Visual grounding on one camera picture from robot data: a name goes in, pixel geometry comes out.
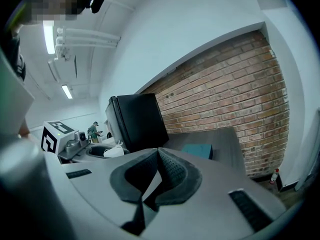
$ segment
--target fluorescent light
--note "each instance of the fluorescent light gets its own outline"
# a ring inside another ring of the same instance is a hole
[[[67,86],[66,84],[64,84],[64,85],[62,85],[61,87],[62,87],[65,95],[68,97],[68,99],[71,100],[71,99],[72,99],[72,96],[71,96],[71,93],[70,93],[70,91],[69,91],[69,89],[68,89],[68,86]]]
[[[43,32],[48,54],[55,54],[54,27],[48,22],[43,22]]]

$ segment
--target black refrigerator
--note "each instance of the black refrigerator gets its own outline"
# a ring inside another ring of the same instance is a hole
[[[115,142],[131,153],[169,140],[154,93],[112,96],[105,111]]]

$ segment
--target bottle with red cap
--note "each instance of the bottle with red cap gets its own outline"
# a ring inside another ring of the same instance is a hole
[[[279,175],[279,169],[276,168],[276,169],[274,169],[274,172],[273,172],[273,174],[271,176],[270,184],[275,184],[278,175]]]

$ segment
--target person wearing cap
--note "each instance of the person wearing cap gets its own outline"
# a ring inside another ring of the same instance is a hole
[[[43,21],[55,20],[56,15],[79,15],[88,8],[90,0],[10,0],[7,3],[11,15],[4,24],[0,35],[1,48],[10,63],[14,73],[21,80],[26,78],[26,64],[20,53],[19,31],[23,25],[42,24]],[[26,120],[24,120],[20,136],[34,139],[30,134]]]
[[[97,126],[99,126],[98,122],[95,121],[90,127],[92,143],[99,143],[98,136],[102,133],[102,131],[97,131]]]

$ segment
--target black slot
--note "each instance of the black slot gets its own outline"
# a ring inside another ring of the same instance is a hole
[[[243,190],[229,193],[236,206],[249,222],[255,232],[268,226],[272,220],[251,200]]]
[[[67,177],[69,179],[73,179],[73,178],[77,178],[77,177],[81,177],[87,174],[91,174],[92,172],[88,169],[84,169],[84,170],[77,170],[77,171],[73,171],[73,172],[68,172],[66,173]]]

